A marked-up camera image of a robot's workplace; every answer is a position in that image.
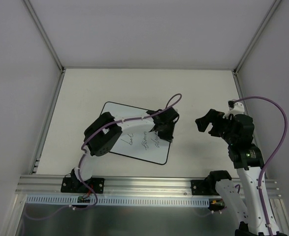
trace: whiteboard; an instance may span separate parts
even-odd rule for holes
[[[114,117],[132,117],[141,116],[146,111],[148,109],[106,102],[102,113],[110,112]],[[110,152],[164,165],[167,162],[169,148],[170,142],[160,139],[156,132],[141,132],[121,136]]]
[[[226,142],[198,132],[194,122],[211,108],[228,111],[227,101],[238,98],[232,72],[218,70],[67,69],[37,174],[66,175],[78,165],[84,131],[107,101],[156,111],[179,92],[180,119],[165,165],[107,153],[96,158],[93,175],[207,177],[227,170],[238,177]]]

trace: white board with black border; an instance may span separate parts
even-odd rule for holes
[[[102,112],[114,117],[141,116],[146,109],[124,104],[106,102]],[[156,132],[141,132],[122,135],[111,149],[111,153],[164,165],[168,159],[170,142],[162,140]]]

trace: white tabletop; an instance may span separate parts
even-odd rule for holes
[[[211,108],[226,112],[227,101],[238,98],[232,72],[148,69],[67,69],[37,174],[65,175],[78,165],[83,132],[107,101],[157,110],[179,92],[180,119],[165,165],[108,153],[97,158],[94,175],[206,177],[228,170],[237,177],[224,140],[198,132],[194,122]]]

